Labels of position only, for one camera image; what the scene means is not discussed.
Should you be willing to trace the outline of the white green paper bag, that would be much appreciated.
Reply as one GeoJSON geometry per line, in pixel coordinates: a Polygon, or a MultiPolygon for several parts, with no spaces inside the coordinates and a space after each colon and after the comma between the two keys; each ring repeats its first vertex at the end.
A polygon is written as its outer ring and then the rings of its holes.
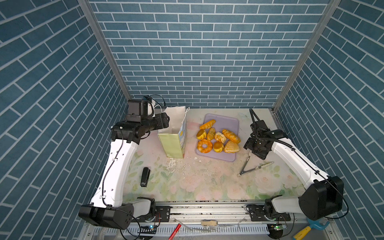
{"type": "Polygon", "coordinates": [[[162,143],[168,158],[183,159],[187,138],[187,112],[190,108],[167,107],[164,113],[170,118],[169,126],[158,131],[158,137],[162,143]]]}

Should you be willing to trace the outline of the triangular fake bread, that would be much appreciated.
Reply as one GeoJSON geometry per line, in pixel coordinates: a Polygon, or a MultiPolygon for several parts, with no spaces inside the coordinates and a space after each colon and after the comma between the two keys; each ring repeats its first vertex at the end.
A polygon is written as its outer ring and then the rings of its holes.
{"type": "Polygon", "coordinates": [[[240,151],[240,147],[237,143],[233,141],[228,141],[224,146],[224,152],[228,154],[237,153],[240,151]]]}

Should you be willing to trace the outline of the braided fake bread loaf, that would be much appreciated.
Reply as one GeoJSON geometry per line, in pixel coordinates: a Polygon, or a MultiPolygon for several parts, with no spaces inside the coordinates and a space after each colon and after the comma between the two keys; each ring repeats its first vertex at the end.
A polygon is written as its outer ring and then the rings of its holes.
{"type": "Polygon", "coordinates": [[[233,132],[229,131],[229,130],[226,130],[226,129],[223,129],[222,130],[222,134],[230,141],[232,141],[233,143],[235,144],[239,144],[241,142],[241,139],[236,135],[234,134],[233,132]]]}

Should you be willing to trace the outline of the metal kitchen tongs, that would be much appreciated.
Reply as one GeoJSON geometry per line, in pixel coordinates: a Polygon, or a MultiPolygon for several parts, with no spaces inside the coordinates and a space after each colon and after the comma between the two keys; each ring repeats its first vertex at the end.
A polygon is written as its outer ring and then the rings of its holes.
{"type": "Polygon", "coordinates": [[[244,163],[244,165],[242,166],[240,172],[237,174],[237,177],[241,177],[245,174],[248,174],[248,173],[251,173],[251,172],[254,172],[254,171],[258,171],[258,170],[261,170],[261,169],[264,169],[266,167],[269,167],[271,166],[274,162],[267,162],[267,163],[262,163],[262,164],[259,164],[258,166],[254,167],[254,168],[249,168],[247,169],[247,165],[250,161],[250,158],[251,158],[251,155],[252,155],[252,152],[249,151],[248,152],[248,157],[244,163]]]}

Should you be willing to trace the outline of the crusty round fake bread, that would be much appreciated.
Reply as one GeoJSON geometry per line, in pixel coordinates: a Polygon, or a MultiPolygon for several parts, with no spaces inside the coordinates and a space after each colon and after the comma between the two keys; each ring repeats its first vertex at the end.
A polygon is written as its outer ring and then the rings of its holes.
{"type": "Polygon", "coordinates": [[[217,142],[221,142],[221,143],[225,143],[227,141],[227,138],[224,134],[222,134],[221,132],[216,132],[215,134],[215,140],[217,142]]]}

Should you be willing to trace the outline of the small round fake bun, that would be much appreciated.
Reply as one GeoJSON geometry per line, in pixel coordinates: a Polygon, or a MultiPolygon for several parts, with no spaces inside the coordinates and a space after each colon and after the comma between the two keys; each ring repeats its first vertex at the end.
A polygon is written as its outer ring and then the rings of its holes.
{"type": "Polygon", "coordinates": [[[215,142],[213,144],[213,150],[216,152],[216,153],[221,153],[223,150],[224,150],[224,144],[221,143],[221,142],[215,142]]]}

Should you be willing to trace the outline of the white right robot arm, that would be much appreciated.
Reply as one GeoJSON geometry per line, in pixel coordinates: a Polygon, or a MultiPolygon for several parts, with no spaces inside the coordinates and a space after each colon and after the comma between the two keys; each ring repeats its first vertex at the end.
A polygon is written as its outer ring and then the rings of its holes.
{"type": "Polygon", "coordinates": [[[331,177],[301,153],[282,130],[270,130],[264,121],[251,124],[252,133],[244,148],[262,160],[270,152],[278,155],[302,182],[305,191],[299,197],[276,196],[265,201],[267,218],[277,214],[303,214],[316,221],[337,213],[345,206],[344,183],[331,177]]]}

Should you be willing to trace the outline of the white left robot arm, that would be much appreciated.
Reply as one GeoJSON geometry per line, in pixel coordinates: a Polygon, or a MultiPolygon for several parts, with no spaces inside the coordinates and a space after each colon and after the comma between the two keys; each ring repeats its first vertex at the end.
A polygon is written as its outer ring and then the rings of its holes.
{"type": "Polygon", "coordinates": [[[145,119],[121,121],[112,127],[111,148],[101,182],[89,204],[82,205],[79,217],[97,227],[125,230],[132,221],[155,216],[156,204],[140,197],[132,203],[123,202],[124,184],[131,161],[143,136],[169,127],[166,113],[145,119]]]}

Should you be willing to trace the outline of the long twisted fake bread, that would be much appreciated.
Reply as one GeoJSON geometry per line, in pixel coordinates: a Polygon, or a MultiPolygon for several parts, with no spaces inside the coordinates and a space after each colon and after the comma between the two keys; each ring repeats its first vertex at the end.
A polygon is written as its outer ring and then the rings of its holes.
{"type": "Polygon", "coordinates": [[[200,130],[210,129],[216,123],[216,120],[210,120],[207,123],[204,123],[200,126],[200,130]]]}

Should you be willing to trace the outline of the oval fake bread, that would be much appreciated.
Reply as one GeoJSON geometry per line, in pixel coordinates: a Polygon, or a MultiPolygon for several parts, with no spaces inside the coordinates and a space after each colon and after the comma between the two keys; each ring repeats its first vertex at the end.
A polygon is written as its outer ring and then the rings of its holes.
{"type": "Polygon", "coordinates": [[[215,128],[210,128],[207,134],[207,140],[212,141],[215,138],[216,130],[215,128]]]}

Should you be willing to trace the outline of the purple plastic tray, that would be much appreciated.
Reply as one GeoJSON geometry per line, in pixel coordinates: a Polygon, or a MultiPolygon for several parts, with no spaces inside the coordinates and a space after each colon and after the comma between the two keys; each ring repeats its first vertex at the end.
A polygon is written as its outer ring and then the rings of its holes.
{"type": "Polygon", "coordinates": [[[236,118],[206,114],[197,132],[196,153],[203,157],[234,162],[240,151],[240,121],[236,118]]]}

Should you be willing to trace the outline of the black stapler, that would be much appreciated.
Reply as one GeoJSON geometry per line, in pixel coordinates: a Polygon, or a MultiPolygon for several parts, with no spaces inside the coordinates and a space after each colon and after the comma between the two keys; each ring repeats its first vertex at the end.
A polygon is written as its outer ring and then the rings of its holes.
{"type": "Polygon", "coordinates": [[[140,181],[141,187],[145,188],[148,185],[151,170],[148,167],[144,167],[142,171],[142,177],[140,181]]]}

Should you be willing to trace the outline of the blue yellow toy wrench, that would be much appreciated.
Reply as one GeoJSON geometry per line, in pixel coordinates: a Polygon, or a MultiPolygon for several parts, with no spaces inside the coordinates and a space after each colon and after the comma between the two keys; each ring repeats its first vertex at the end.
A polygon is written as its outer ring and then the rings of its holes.
{"type": "Polygon", "coordinates": [[[329,221],[323,221],[323,220],[310,220],[308,219],[309,225],[299,231],[297,234],[295,234],[292,239],[293,240],[302,240],[311,230],[325,230],[327,226],[330,224],[329,221]]]}

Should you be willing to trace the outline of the red marker pen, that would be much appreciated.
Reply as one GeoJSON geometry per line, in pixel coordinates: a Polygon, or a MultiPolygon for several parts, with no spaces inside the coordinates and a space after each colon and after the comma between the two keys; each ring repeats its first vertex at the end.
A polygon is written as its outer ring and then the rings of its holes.
{"type": "Polygon", "coordinates": [[[182,225],[178,224],[176,226],[176,228],[174,229],[174,231],[172,232],[172,234],[170,235],[170,237],[168,238],[168,240],[173,240],[173,238],[176,236],[176,234],[178,233],[178,231],[180,230],[181,227],[182,227],[182,225]]]}

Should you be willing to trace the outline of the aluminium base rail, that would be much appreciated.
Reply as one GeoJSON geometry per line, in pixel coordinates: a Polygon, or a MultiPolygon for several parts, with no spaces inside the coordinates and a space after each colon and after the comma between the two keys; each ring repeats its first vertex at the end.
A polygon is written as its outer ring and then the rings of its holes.
{"type": "Polygon", "coordinates": [[[302,227],[309,225],[303,214],[282,213],[267,218],[259,202],[155,203],[155,216],[132,221],[127,229],[97,227],[87,222],[85,239],[117,240],[168,239],[176,226],[182,227],[173,240],[182,237],[261,235],[267,239],[290,240],[302,227]]]}

